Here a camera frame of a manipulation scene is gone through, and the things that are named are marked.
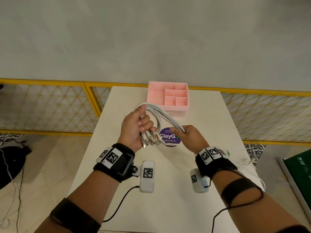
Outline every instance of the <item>white sensor device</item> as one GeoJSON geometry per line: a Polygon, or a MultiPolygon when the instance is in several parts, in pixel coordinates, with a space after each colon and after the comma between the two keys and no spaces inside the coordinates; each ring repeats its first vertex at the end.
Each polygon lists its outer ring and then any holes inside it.
{"type": "Polygon", "coordinates": [[[140,177],[139,191],[143,193],[153,193],[155,189],[156,163],[154,161],[144,160],[141,166],[135,166],[136,173],[133,176],[140,177]]]}
{"type": "Polygon", "coordinates": [[[195,193],[208,192],[207,179],[201,177],[201,173],[197,168],[194,168],[190,171],[190,177],[192,182],[192,188],[195,193]]]}

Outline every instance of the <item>person's left hand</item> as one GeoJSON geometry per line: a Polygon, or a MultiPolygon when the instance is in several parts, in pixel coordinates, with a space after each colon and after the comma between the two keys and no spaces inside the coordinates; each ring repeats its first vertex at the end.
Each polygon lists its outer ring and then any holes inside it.
{"type": "Polygon", "coordinates": [[[135,153],[142,148],[140,132],[155,131],[153,122],[146,115],[146,105],[139,106],[134,112],[129,113],[123,120],[118,143],[126,145],[135,153]]]}

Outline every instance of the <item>hand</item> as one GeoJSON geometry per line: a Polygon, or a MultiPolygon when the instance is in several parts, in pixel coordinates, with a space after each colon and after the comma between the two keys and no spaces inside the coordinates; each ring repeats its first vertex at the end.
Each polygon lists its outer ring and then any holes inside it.
{"type": "Polygon", "coordinates": [[[123,120],[118,143],[126,145],[135,153],[142,148],[140,132],[156,130],[149,115],[146,115],[146,105],[139,106],[134,112],[129,113],[123,120]]]}
{"type": "Polygon", "coordinates": [[[171,127],[170,131],[178,136],[184,146],[191,152],[198,154],[204,148],[209,147],[208,142],[204,139],[201,133],[192,125],[185,125],[183,128],[186,133],[175,127],[171,127]]]}

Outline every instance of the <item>yellow metal frame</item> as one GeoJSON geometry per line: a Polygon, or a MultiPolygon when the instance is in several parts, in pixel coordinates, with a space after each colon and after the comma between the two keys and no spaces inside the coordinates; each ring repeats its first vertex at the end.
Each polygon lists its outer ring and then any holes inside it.
{"type": "MultiPolygon", "coordinates": [[[[8,78],[0,78],[0,83],[82,87],[97,117],[100,117],[101,109],[100,109],[100,106],[96,100],[96,97],[95,97],[95,94],[92,90],[92,87],[106,87],[106,88],[111,88],[113,86],[148,87],[147,84],[132,84],[132,83],[101,83],[101,82],[28,80],[28,79],[8,79],[8,78]]],[[[311,92],[256,90],[256,89],[234,89],[234,88],[210,88],[210,87],[189,87],[189,89],[190,90],[220,91],[221,93],[230,93],[230,94],[254,94],[254,95],[311,97],[311,92]]],[[[42,134],[42,135],[73,135],[73,136],[91,136],[92,135],[92,133],[81,133],[81,132],[52,132],[52,131],[49,132],[49,131],[17,131],[17,130],[0,130],[0,133],[22,133],[22,134],[42,134]]],[[[274,144],[274,145],[311,146],[311,143],[307,143],[307,142],[264,141],[264,140],[243,140],[243,142],[245,144],[274,144]]]]}

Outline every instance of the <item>white table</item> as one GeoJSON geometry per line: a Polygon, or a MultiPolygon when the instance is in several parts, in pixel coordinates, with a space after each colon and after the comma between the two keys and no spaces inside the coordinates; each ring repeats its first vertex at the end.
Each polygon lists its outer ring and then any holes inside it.
{"type": "MultiPolygon", "coordinates": [[[[147,91],[148,88],[139,87],[112,88],[69,194],[92,172],[95,160],[102,151],[116,143],[123,118],[136,105],[146,101],[147,91]]],[[[249,161],[220,92],[189,90],[189,96],[190,107],[187,117],[177,121],[181,125],[194,125],[211,146],[228,149],[232,159],[240,162],[249,161]]],[[[162,121],[162,128],[171,126],[162,121]]],[[[104,223],[101,229],[161,233],[210,232],[213,216],[225,206],[213,184],[208,193],[197,194],[193,191],[189,172],[196,168],[194,154],[182,143],[172,148],[163,145],[148,146],[137,152],[134,164],[141,165],[143,160],[156,162],[154,193],[132,190],[118,213],[112,220],[104,223]]],[[[253,175],[243,173],[262,187],[256,178],[255,169],[250,166],[247,169],[253,175]]],[[[133,177],[120,184],[106,219],[115,212],[124,194],[135,185],[139,185],[139,178],[133,177]]],[[[238,232],[227,211],[216,218],[214,232],[238,232]]]]}

